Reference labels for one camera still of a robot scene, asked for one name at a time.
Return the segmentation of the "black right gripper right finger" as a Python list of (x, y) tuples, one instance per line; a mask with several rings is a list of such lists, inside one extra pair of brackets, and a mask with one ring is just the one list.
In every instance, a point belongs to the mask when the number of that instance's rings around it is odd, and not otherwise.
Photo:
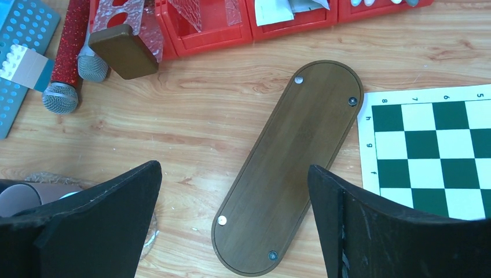
[(307, 185), (328, 277), (489, 277), (490, 220), (415, 210), (311, 165)]

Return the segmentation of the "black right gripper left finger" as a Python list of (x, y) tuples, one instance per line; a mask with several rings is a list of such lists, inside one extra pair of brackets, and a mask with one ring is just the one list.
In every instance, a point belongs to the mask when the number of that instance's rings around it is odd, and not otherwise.
[(134, 277), (161, 183), (151, 160), (1, 218), (1, 276)]

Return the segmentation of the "purple grey mug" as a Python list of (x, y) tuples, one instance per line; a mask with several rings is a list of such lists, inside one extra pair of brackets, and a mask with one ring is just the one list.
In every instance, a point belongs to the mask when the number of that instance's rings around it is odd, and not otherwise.
[(55, 202), (82, 191), (77, 185), (1, 179), (1, 217)]

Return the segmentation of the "brown oval wooden tray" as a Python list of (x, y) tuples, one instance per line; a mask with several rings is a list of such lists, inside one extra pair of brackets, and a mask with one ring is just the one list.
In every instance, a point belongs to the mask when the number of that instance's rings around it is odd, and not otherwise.
[(281, 262), (310, 208), (309, 167), (330, 168), (363, 98), (341, 62), (293, 74), (214, 218), (212, 246), (226, 268), (255, 277)]

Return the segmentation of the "light blue toothbrush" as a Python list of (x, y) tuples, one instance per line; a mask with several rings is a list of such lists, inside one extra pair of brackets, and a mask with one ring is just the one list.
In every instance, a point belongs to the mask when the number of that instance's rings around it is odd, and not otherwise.
[(350, 0), (350, 3), (353, 7), (358, 6), (361, 2), (362, 0)]

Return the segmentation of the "red bin with toothpaste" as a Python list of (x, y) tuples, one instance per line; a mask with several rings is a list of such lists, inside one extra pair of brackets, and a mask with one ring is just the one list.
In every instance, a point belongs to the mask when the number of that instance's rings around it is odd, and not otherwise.
[(338, 0), (328, 1), (330, 10), (320, 8), (294, 15), (294, 19), (280, 23), (257, 26), (254, 1), (246, 0), (246, 7), (254, 41), (272, 39), (302, 31), (330, 27), (338, 22)]

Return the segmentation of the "grey toothpaste tube right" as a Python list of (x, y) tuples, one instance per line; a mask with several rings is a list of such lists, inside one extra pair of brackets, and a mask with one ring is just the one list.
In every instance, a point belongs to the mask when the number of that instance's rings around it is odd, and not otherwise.
[(330, 10), (328, 0), (289, 0), (293, 13), (309, 12), (317, 9)]

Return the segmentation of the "white toothpaste tube left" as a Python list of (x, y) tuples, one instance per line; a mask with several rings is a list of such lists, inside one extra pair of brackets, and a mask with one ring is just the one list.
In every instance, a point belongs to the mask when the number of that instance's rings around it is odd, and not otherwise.
[(254, 11), (257, 26), (294, 19), (289, 0), (255, 0)]

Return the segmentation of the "green white chessboard mat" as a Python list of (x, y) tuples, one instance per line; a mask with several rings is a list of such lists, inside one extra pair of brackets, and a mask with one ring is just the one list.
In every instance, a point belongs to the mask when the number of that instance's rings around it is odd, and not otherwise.
[(489, 85), (367, 93), (357, 124), (364, 189), (444, 217), (490, 217)]

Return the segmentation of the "red glitter microphone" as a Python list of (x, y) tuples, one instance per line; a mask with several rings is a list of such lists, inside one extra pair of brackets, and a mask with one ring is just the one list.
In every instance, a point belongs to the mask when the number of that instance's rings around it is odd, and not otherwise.
[(89, 17), (89, 0), (69, 1), (50, 85), (42, 93), (42, 102), (52, 113), (69, 114), (78, 106), (77, 58), (85, 43)]

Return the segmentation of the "silver microphone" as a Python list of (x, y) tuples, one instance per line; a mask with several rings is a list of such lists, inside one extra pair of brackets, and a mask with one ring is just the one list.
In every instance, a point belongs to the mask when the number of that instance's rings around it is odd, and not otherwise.
[(108, 64), (99, 57), (89, 46), (90, 25), (87, 25), (84, 44), (77, 56), (78, 74), (88, 81), (102, 82), (108, 73)]

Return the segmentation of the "white toy brick block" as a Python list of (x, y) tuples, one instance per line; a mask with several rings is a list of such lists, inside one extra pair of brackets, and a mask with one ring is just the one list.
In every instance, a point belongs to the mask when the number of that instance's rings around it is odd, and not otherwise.
[(14, 44), (1, 62), (1, 78), (39, 92), (50, 83), (54, 61), (29, 49)]

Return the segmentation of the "red bin with clear sheet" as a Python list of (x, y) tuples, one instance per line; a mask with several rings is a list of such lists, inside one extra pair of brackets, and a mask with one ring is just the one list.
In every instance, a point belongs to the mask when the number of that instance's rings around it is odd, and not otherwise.
[(239, 1), (242, 23), (231, 27), (197, 32), (169, 5), (168, 1), (155, 1), (156, 16), (161, 28), (170, 39), (176, 58), (223, 49), (253, 41), (245, 1)]

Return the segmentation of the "light blue plastic basket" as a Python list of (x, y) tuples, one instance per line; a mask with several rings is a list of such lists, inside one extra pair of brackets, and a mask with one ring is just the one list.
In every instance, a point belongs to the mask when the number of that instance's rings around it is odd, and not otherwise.
[(1, 139), (29, 89), (46, 88), (54, 61), (45, 51), (60, 15), (42, 1), (1, 1)]

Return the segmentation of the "clear textured plastic sheet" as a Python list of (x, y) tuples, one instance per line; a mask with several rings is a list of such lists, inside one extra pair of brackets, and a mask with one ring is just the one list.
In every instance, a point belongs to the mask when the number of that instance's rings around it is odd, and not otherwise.
[(242, 23), (239, 1), (170, 0), (169, 5), (197, 32)]

